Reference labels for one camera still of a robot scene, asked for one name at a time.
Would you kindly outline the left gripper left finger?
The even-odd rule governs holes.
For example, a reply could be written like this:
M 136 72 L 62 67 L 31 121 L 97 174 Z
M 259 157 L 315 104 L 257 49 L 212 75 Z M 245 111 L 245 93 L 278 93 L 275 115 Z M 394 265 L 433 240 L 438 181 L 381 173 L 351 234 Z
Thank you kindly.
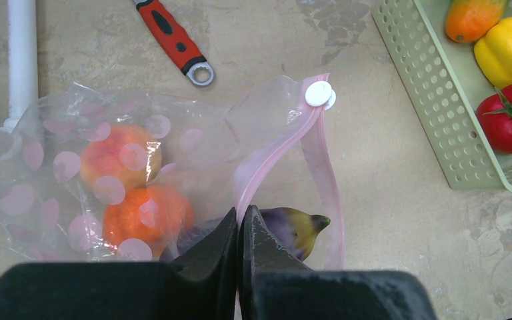
M 169 263 L 24 263 L 0 277 L 0 319 L 232 319 L 237 221 L 230 210 Z

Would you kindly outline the clear zip top bag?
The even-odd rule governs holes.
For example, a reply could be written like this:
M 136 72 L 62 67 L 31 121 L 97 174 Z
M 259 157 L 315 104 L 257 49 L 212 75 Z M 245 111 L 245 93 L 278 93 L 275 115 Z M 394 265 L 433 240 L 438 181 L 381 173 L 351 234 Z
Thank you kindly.
M 303 262 L 344 265 L 344 214 L 325 138 L 325 114 L 336 93 L 327 73 L 296 81 L 276 76 L 230 107 L 145 91 L 99 91 L 75 83 L 30 105 L 13 131 L 19 145 L 0 158 L 0 224 L 12 251 L 36 261 L 159 259 L 141 240 L 112 251 L 103 214 L 127 192 L 111 176 L 88 187 L 81 153 L 108 137 L 112 125 L 140 126 L 161 143 L 162 165 L 143 187 L 166 185 L 186 196 L 194 222 L 240 224 L 250 205 L 292 207 L 324 215 Z

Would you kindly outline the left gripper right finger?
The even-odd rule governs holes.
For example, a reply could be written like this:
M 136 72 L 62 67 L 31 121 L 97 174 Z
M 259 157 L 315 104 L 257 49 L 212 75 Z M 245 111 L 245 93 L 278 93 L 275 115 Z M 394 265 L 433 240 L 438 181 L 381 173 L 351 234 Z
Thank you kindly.
M 250 205 L 238 238 L 244 319 L 436 319 L 421 282 L 403 271 L 314 271 L 279 243 Z

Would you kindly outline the purple eggplant toy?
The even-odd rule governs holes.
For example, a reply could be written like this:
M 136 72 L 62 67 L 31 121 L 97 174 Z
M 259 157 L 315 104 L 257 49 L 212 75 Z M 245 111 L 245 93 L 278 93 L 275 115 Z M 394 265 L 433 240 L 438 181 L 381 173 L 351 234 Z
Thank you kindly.
M 268 230 L 300 261 L 308 258 L 318 234 L 331 223 L 330 218 L 324 215 L 310 215 L 290 207 L 262 209 L 260 214 Z M 176 244 L 168 245 L 159 260 L 174 260 L 208 236 L 220 222 L 220 218 L 211 219 L 182 230 Z

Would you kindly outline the orange pumpkin toy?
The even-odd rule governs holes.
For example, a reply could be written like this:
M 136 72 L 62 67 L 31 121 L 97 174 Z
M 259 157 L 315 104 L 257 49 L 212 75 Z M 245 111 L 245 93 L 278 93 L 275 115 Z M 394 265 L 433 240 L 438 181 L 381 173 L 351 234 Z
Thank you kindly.
M 150 185 L 127 192 L 124 200 L 107 206 L 103 214 L 103 240 L 112 250 L 128 239 L 146 243 L 154 255 L 192 228 L 194 211 L 186 196 L 166 185 Z

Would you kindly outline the orange green mango toy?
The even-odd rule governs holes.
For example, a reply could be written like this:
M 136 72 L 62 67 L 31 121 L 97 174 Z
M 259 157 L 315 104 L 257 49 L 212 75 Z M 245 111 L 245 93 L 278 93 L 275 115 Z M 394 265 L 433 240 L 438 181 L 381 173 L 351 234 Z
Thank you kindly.
M 454 0 L 445 18 L 445 33 L 457 43 L 482 38 L 502 18 L 506 0 Z

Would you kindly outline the pink peach toy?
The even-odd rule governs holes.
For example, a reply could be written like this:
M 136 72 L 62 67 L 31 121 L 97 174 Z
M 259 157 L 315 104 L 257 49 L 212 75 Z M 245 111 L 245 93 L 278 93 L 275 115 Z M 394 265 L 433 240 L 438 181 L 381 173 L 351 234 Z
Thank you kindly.
M 90 142 L 84 148 L 80 174 L 88 187 L 100 177 L 111 176 L 126 189 L 134 189 L 154 179 L 161 165 L 161 143 L 148 130 L 118 124 L 111 126 L 106 139 Z

